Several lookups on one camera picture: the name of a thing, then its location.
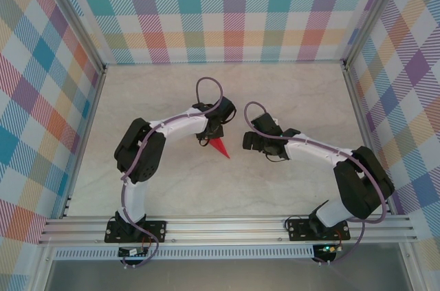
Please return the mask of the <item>red square paper sheet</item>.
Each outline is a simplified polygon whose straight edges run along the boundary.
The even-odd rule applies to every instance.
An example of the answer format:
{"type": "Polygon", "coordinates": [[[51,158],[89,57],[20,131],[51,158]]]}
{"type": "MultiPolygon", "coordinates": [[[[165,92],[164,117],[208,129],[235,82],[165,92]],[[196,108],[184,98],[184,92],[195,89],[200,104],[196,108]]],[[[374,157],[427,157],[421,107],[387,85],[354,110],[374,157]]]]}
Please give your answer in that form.
{"type": "Polygon", "coordinates": [[[227,149],[226,149],[226,147],[225,147],[225,145],[224,145],[224,143],[223,143],[221,138],[210,139],[209,145],[211,145],[218,152],[220,152],[222,155],[224,155],[225,157],[230,159],[230,155],[228,154],[227,149]]]}

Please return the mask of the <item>grey metal sheet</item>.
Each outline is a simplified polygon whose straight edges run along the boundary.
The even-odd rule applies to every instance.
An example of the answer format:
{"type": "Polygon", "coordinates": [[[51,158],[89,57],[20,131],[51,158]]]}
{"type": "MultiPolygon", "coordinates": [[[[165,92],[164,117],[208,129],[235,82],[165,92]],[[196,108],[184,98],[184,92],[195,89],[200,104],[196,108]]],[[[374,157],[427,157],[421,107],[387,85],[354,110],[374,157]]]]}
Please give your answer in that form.
{"type": "Polygon", "coordinates": [[[294,260],[56,261],[44,291],[413,291],[399,266],[319,267],[294,260]]]}

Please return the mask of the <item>long aluminium mounting rail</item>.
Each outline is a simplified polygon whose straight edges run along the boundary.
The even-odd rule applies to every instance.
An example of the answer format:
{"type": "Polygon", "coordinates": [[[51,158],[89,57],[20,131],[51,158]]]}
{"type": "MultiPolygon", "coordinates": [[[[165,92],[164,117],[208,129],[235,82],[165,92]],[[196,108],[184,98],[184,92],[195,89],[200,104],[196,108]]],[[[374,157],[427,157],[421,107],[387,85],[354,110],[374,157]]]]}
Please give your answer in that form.
{"type": "MultiPolygon", "coordinates": [[[[108,217],[66,217],[49,220],[39,240],[42,246],[91,246],[104,242],[108,217]]],[[[164,245],[270,245],[280,243],[318,244],[319,241],[290,241],[283,228],[286,217],[152,217],[165,221],[164,245]]],[[[361,225],[347,222],[352,244],[358,239],[365,243],[408,243],[417,240],[417,234],[405,215],[389,215],[379,224],[361,225]]]]}

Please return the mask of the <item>aluminium table edge rail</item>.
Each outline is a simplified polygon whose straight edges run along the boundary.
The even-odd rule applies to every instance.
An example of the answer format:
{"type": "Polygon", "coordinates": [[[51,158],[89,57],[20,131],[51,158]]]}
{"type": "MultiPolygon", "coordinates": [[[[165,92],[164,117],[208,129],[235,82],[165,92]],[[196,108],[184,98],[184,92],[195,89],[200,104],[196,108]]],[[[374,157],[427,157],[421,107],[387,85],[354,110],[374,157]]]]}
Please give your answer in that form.
{"type": "Polygon", "coordinates": [[[78,147],[78,154],[76,155],[76,159],[75,159],[75,165],[74,168],[72,170],[72,173],[68,179],[66,188],[65,188],[65,192],[63,193],[62,196],[62,202],[61,202],[61,206],[57,212],[56,218],[57,219],[62,219],[65,216],[65,213],[68,211],[69,208],[69,202],[72,198],[72,195],[74,193],[74,189],[75,189],[75,185],[76,185],[76,181],[78,179],[78,175],[80,172],[80,167],[83,161],[83,157],[87,148],[87,142],[89,140],[89,136],[91,133],[91,128],[94,122],[94,118],[96,115],[96,110],[98,108],[98,104],[99,104],[99,100],[102,94],[102,90],[103,87],[105,85],[105,79],[107,76],[107,71],[108,71],[108,67],[105,65],[103,71],[100,73],[99,77],[98,77],[98,83],[97,83],[97,87],[93,96],[93,100],[92,100],[92,104],[91,107],[89,109],[89,112],[87,114],[87,119],[86,119],[86,124],[85,124],[85,129],[84,129],[84,134],[81,138],[80,141],[80,145],[78,147]]]}
{"type": "Polygon", "coordinates": [[[360,104],[360,100],[358,98],[355,85],[353,84],[353,79],[351,77],[350,72],[346,69],[346,67],[343,64],[341,64],[341,70],[347,91],[349,93],[349,98],[351,100],[352,108],[355,114],[360,135],[362,138],[362,145],[372,149],[373,143],[371,140],[371,135],[367,129],[366,119],[362,113],[362,106],[360,104]]]}

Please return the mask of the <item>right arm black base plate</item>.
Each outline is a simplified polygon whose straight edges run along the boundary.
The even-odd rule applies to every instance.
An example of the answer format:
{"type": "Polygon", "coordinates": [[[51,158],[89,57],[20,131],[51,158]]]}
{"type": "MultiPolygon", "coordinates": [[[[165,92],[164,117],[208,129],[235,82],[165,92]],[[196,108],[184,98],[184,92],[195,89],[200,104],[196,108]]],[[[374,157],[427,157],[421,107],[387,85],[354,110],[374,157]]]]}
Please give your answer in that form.
{"type": "Polygon", "coordinates": [[[287,219],[284,227],[288,232],[290,241],[346,241],[351,239],[346,221],[316,233],[309,224],[309,219],[287,219]]]}

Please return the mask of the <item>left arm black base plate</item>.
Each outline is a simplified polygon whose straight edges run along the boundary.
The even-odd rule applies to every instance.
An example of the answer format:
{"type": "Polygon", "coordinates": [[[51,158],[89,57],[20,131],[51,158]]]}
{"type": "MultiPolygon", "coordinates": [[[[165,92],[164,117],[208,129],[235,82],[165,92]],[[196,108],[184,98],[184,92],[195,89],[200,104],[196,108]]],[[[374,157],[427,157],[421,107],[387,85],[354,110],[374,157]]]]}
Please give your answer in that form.
{"type": "MultiPolygon", "coordinates": [[[[164,243],[166,236],[166,222],[146,220],[140,224],[140,228],[152,234],[159,243],[164,243]]],[[[111,220],[107,223],[104,242],[108,244],[113,243],[142,243],[150,242],[150,236],[134,227],[130,223],[122,220],[119,224],[116,220],[111,220]]]]}

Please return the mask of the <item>aluminium frame post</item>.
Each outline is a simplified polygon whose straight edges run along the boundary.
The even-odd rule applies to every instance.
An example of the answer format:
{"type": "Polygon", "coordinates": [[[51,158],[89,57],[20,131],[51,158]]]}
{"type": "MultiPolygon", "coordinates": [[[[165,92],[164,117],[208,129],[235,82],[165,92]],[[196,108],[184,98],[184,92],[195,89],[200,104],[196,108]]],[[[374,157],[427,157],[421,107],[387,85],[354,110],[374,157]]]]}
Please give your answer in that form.
{"type": "Polygon", "coordinates": [[[79,42],[82,44],[88,57],[91,59],[93,65],[99,70],[101,74],[105,72],[105,64],[103,63],[101,57],[98,54],[95,45],[90,39],[86,29],[81,23],[78,13],[75,11],[70,0],[55,0],[59,5],[59,8],[63,15],[65,16],[68,24],[71,25],[72,30],[78,37],[79,42]]]}
{"type": "Polygon", "coordinates": [[[389,0],[367,1],[366,7],[368,7],[368,10],[366,11],[365,17],[363,17],[363,22],[361,22],[362,26],[357,29],[356,35],[351,41],[352,44],[348,45],[347,51],[341,60],[345,72],[350,70],[350,66],[352,66],[353,62],[358,57],[366,43],[367,37],[373,30],[374,25],[382,15],[388,2],[389,0]]]}

